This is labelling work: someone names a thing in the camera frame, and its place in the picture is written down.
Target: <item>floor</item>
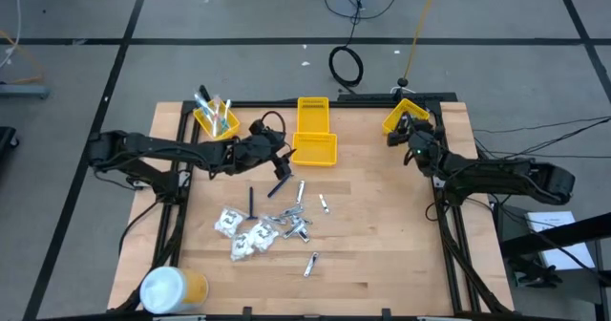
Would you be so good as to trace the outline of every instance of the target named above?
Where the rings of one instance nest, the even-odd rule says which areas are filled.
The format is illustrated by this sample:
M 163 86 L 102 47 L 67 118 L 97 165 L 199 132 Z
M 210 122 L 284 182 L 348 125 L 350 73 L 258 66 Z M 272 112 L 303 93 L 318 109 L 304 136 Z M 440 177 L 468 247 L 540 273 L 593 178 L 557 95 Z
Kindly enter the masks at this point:
M 70 216 L 53 271 L 53 260 L 43 270 L 46 293 L 34 291 L 41 301 L 37 315 L 106 308 L 133 196 L 79 165 L 92 129 L 147 133 L 157 102 L 191 98 L 200 84 L 241 100 L 339 94 L 327 58 L 351 25 L 323 0 L 21 1 L 23 47 L 44 67 L 53 93 L 46 100 L 0 99 L 0 124 L 17 128 L 21 139 L 0 177 L 2 320 L 24 316 L 55 227 Z M 364 0 L 363 12 L 376 13 L 388 2 Z M 396 0 L 383 16 L 357 26 L 352 48 L 365 62 L 357 93 L 387 93 L 395 85 L 425 2 Z M 345 0 L 329 3 L 350 11 Z M 410 88 L 456 92 L 478 129 L 609 115 L 611 83 L 603 67 L 611 65 L 611 12 L 604 11 L 610 3 L 434 0 Z M 573 7 L 577 12 L 568 11 Z M 0 0 L 0 9 L 0 30 L 14 35 L 14 0 Z M 2 53 L 7 47 L 0 45 Z M 14 57 L 0 80 L 31 75 L 27 63 Z M 338 55 L 336 66 L 340 75 L 354 75 L 349 58 Z M 490 149 L 518 151 L 578 127 L 476 134 Z M 608 129 L 602 125 L 542 153 L 608 155 Z M 604 182 L 611 161 L 549 161 L 577 177 L 573 200 L 556 209 L 572 210 L 577 219 L 609 211 Z M 514 204 L 552 209 L 527 199 Z M 610 242 L 602 242 L 602 260 L 611 266 Z M 594 318 L 591 304 L 548 290 L 514 289 L 514 298 L 528 315 Z M 37 304 L 31 307 L 26 315 L 36 315 Z

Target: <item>yellow cable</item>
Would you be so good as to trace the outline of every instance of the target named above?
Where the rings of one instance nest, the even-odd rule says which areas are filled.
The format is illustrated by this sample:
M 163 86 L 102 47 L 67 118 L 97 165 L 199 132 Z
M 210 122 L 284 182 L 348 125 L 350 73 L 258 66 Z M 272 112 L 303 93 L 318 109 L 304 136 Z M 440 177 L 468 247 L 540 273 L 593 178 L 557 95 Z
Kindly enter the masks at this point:
M 28 53 L 28 51 L 26 51 L 25 49 L 22 49 L 19 45 L 15 46 L 15 43 L 12 41 L 12 39 L 9 37 L 8 34 L 6 34 L 3 31 L 0 31 L 0 35 L 2 35 L 5 39 L 7 39 L 7 41 L 9 41 L 9 43 L 11 43 L 11 45 L 18 52 L 20 52 L 22 55 L 24 55 L 30 61 L 30 63 L 33 65 L 33 67 L 38 71 L 38 75 L 37 76 L 20 78 L 20 79 L 17 79 L 17 80 L 9 82 L 9 84 L 24 84 L 24 83 L 41 81 L 44 78 L 44 74 L 43 74 L 43 69 L 42 69 L 42 66 L 40 65 L 40 63 L 38 63 L 36 61 L 36 59 L 34 59 L 34 57 L 30 53 Z
M 418 26 L 416 27 L 416 33 L 413 36 L 413 41 L 411 42 L 410 58 L 408 59 L 408 67 L 406 68 L 405 73 L 403 74 L 403 78 L 405 79 L 407 79 L 408 75 L 410 74 L 411 60 L 413 59 L 413 56 L 415 55 L 415 52 L 416 52 L 416 41 L 418 40 L 418 36 L 420 35 L 420 31 L 422 30 L 424 19 L 427 17 L 427 14 L 429 13 L 429 9 L 431 8 L 431 3 L 432 3 L 432 0 L 427 0 L 427 4 L 424 6 L 424 9 L 422 10 L 422 14 L 420 14 L 420 20 L 418 21 Z

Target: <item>yellow plastic basket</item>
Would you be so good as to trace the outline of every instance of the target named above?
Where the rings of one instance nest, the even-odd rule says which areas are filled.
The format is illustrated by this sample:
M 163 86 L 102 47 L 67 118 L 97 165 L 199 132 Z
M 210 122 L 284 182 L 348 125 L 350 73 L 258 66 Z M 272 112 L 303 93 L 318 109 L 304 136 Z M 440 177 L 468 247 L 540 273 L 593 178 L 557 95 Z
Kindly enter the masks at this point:
M 214 110 L 214 101 L 213 100 L 208 101 L 208 105 L 210 106 L 211 109 Z M 221 114 L 224 115 L 225 113 L 224 101 L 221 102 L 221 107 L 219 108 L 219 110 Z M 212 140 L 230 139 L 234 135 L 236 135 L 238 133 L 238 130 L 240 129 L 240 121 L 236 118 L 236 116 L 234 116 L 234 114 L 231 112 L 231 109 L 229 109 L 229 111 L 227 112 L 227 122 L 229 125 L 229 130 L 226 130 L 222 134 L 217 134 L 216 137 L 212 136 L 212 124 L 210 123 L 208 118 L 205 116 L 201 108 L 197 108 L 193 110 L 193 116 L 195 117 L 195 119 L 198 120 L 198 123 L 203 128 L 203 131 L 205 131 L 206 134 Z
M 323 133 L 330 130 L 328 97 L 300 97 L 297 100 L 297 132 Z
M 387 135 L 390 132 L 394 131 L 394 128 L 397 126 L 401 115 L 404 113 L 410 113 L 410 115 L 414 115 L 418 119 L 429 120 L 429 113 L 420 106 L 414 104 L 413 102 L 403 99 L 399 104 L 390 112 L 389 116 L 386 117 L 384 122 L 382 123 L 382 128 L 384 129 L 384 134 Z
M 293 134 L 291 160 L 295 164 L 329 167 L 337 163 L 337 136 L 335 134 Z

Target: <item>wooden tabletop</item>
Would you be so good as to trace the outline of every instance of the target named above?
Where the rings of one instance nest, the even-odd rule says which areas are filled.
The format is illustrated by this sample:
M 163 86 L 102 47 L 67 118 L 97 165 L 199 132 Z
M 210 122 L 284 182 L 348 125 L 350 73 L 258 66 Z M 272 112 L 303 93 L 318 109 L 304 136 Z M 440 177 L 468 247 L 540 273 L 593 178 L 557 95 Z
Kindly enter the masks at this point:
M 150 136 L 175 139 L 180 103 L 158 104 Z M 241 121 L 239 136 L 265 109 L 234 109 Z M 296 110 L 278 109 L 286 121 L 287 138 L 296 129 Z M 432 203 L 431 181 L 416 165 L 404 166 L 407 146 L 388 148 L 382 121 L 390 109 L 332 108 L 331 133 L 338 136 L 334 167 L 291 164 L 295 177 L 272 198 L 266 194 L 277 183 L 267 163 L 233 177 L 219 174 L 213 181 L 197 170 L 191 185 L 179 266 L 206 275 L 208 300 L 199 312 L 240 314 L 250 306 L 255 314 L 451 315 L 439 228 L 427 221 Z M 474 137 L 464 103 L 442 103 L 450 149 L 476 157 Z M 265 122 L 276 130 L 278 120 Z M 200 141 L 209 140 L 202 134 Z M 158 169 L 169 161 L 148 160 Z M 266 253 L 232 262 L 231 240 L 214 230 L 224 206 L 248 209 L 248 187 L 255 191 L 255 213 L 277 215 L 294 204 L 299 180 L 305 181 L 304 217 L 311 241 L 282 237 Z M 327 200 L 330 214 L 321 207 Z M 485 195 L 472 196 L 487 202 Z M 136 193 L 130 219 L 154 200 L 152 191 Z M 491 212 L 477 203 L 462 207 L 475 270 L 506 307 L 512 298 L 496 241 Z M 159 206 L 139 222 L 125 239 L 109 307 L 122 303 L 151 265 L 157 238 Z M 253 221 L 242 224 L 249 229 Z M 309 278 L 304 270 L 313 251 L 320 253 Z M 468 310 L 464 276 L 456 265 L 463 309 Z

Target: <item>small plastic bag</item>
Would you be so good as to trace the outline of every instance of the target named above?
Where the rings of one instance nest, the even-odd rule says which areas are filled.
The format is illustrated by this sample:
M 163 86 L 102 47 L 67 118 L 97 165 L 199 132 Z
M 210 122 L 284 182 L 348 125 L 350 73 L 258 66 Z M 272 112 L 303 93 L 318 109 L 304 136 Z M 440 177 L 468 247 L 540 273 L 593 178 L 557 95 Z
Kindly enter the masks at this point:
M 234 236 L 231 242 L 231 260 L 242 260 L 254 253 L 255 249 L 252 247 L 252 240 L 250 232 Z
M 266 251 L 279 235 L 278 228 L 269 222 L 265 216 L 250 229 L 253 246 L 261 252 Z
M 214 224 L 215 230 L 218 230 L 226 237 L 233 237 L 238 230 L 238 225 L 246 218 L 246 215 L 241 211 L 231 207 L 225 207 L 222 210 L 219 220 Z

